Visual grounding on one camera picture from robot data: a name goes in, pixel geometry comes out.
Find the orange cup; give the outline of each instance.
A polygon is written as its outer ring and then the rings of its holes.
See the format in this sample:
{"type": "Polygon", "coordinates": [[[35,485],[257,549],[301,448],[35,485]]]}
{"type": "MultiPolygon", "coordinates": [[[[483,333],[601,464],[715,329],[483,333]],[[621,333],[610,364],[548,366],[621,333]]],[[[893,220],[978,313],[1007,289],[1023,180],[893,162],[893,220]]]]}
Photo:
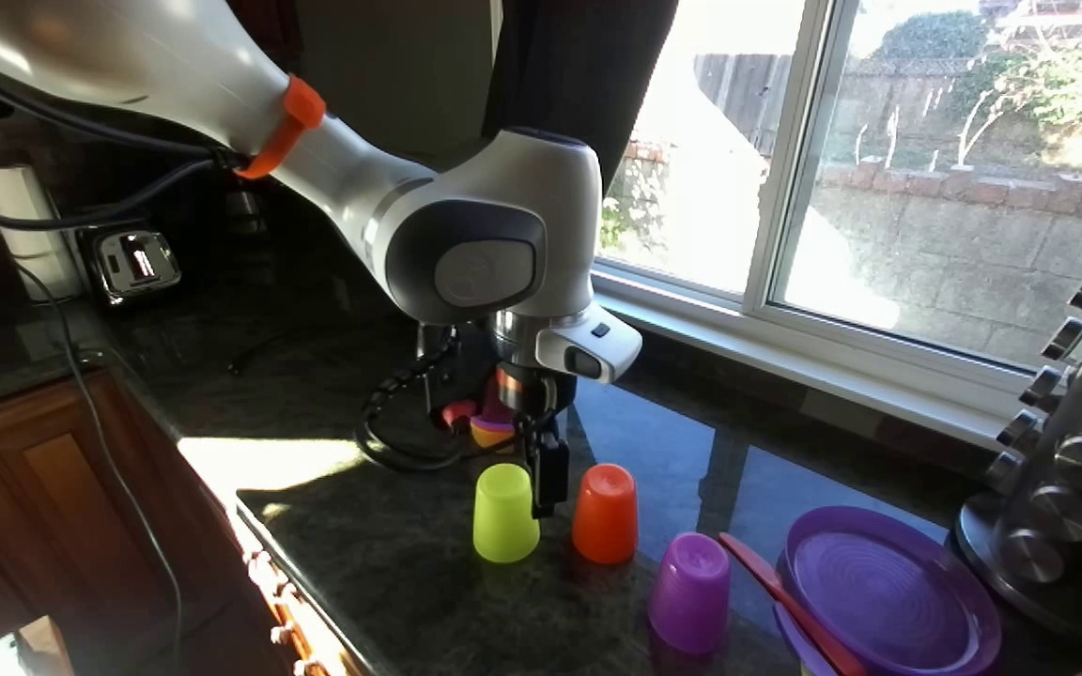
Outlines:
{"type": "Polygon", "coordinates": [[[617,567],[640,549],[640,485],[624,464],[601,460],[581,474],[572,544],[581,560],[617,567]]]}

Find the black cable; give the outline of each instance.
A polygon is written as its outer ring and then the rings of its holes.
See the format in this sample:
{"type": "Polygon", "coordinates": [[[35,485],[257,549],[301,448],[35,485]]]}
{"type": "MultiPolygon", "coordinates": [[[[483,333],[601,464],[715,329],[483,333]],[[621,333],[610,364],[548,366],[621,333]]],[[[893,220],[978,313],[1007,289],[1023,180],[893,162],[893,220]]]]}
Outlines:
{"type": "Polygon", "coordinates": [[[136,522],[139,522],[139,529],[144,529],[144,537],[146,537],[146,544],[151,544],[151,553],[159,555],[159,563],[163,563],[163,570],[164,570],[170,597],[173,597],[173,654],[170,654],[170,662],[173,662],[173,676],[178,676],[178,673],[182,673],[182,629],[185,629],[185,589],[182,589],[182,578],[178,578],[178,570],[173,570],[173,560],[170,560],[170,553],[164,553],[164,544],[163,544],[151,514],[146,514],[144,504],[136,500],[136,492],[133,492],[120,460],[115,460],[115,453],[114,453],[114,448],[108,448],[108,439],[106,439],[103,413],[96,413],[96,404],[94,404],[94,394],[90,394],[85,374],[81,374],[79,355],[76,355],[76,339],[71,339],[71,326],[68,326],[65,300],[56,300],[56,295],[49,294],[49,284],[46,284],[35,270],[27,270],[27,265],[17,265],[17,261],[14,261],[14,270],[41,289],[46,305],[56,308],[60,353],[65,353],[65,364],[68,364],[68,370],[71,370],[71,380],[76,380],[76,388],[79,388],[79,399],[81,399],[85,413],[90,413],[94,439],[96,439],[96,453],[106,458],[114,479],[120,485],[120,492],[125,492],[125,500],[128,500],[128,507],[133,507],[133,514],[136,514],[136,522]]]}
{"type": "Polygon", "coordinates": [[[85,227],[85,226],[108,226],[115,219],[125,219],[128,210],[151,204],[153,196],[170,192],[173,182],[215,169],[215,156],[200,156],[200,162],[185,162],[178,169],[170,169],[164,175],[159,175],[153,182],[94,210],[94,214],[68,214],[68,219],[6,219],[0,214],[0,227],[30,227],[30,234],[49,234],[49,227],[85,227]]]}
{"type": "Polygon", "coordinates": [[[382,400],[411,389],[426,374],[432,374],[440,366],[440,359],[448,359],[456,350],[460,350],[460,333],[450,333],[450,340],[442,350],[437,350],[432,355],[417,355],[411,366],[392,370],[382,383],[376,383],[376,389],[362,404],[362,429],[358,429],[358,448],[364,458],[372,458],[376,464],[397,468],[397,474],[440,474],[440,468],[460,464],[463,458],[475,458],[468,448],[460,448],[442,458],[421,458],[421,453],[411,453],[403,448],[392,448],[376,429],[382,416],[382,400]]]}
{"type": "Polygon", "coordinates": [[[215,154],[212,147],[170,142],[170,140],[108,127],[108,122],[85,121],[85,117],[71,117],[71,114],[56,110],[56,105],[46,105],[36,99],[22,99],[22,92],[14,92],[6,86],[0,86],[0,101],[11,105],[11,110],[27,110],[27,114],[35,114],[35,117],[41,117],[49,122],[60,122],[60,127],[71,127],[71,132],[81,132],[81,136],[103,136],[103,140],[114,140],[114,142],[125,142],[125,147],[146,147],[146,150],[187,154],[187,156],[212,156],[215,154]]]}

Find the window frame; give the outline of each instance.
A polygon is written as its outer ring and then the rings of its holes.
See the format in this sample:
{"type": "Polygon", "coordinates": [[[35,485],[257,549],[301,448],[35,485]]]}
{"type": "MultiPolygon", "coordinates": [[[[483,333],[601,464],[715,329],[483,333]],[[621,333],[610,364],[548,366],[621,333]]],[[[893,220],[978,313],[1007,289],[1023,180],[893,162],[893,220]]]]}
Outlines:
{"type": "Polygon", "coordinates": [[[743,294],[697,289],[614,260],[592,261],[592,284],[614,313],[652,333],[998,450],[994,430],[1023,410],[1019,389],[1028,370],[769,300],[810,204],[826,99],[857,6],[859,0],[805,2],[743,294]]]}

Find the green cup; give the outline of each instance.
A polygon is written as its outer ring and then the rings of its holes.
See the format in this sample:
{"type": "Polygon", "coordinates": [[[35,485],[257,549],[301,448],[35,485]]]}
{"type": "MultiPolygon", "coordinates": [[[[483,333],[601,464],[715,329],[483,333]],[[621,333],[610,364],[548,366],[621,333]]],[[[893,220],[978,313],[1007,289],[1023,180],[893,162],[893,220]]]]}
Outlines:
{"type": "Polygon", "coordinates": [[[475,553],[483,563],[520,563],[536,539],[528,474],[515,460],[488,464],[475,489],[475,553]]]}

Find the white wall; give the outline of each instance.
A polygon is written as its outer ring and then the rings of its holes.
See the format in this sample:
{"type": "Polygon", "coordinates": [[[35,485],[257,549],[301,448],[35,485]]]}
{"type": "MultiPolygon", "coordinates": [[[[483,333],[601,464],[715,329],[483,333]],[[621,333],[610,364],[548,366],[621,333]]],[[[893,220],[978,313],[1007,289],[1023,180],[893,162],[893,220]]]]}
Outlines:
{"type": "Polygon", "coordinates": [[[364,140],[442,165],[480,142],[488,0],[295,0],[306,76],[364,140]]]}

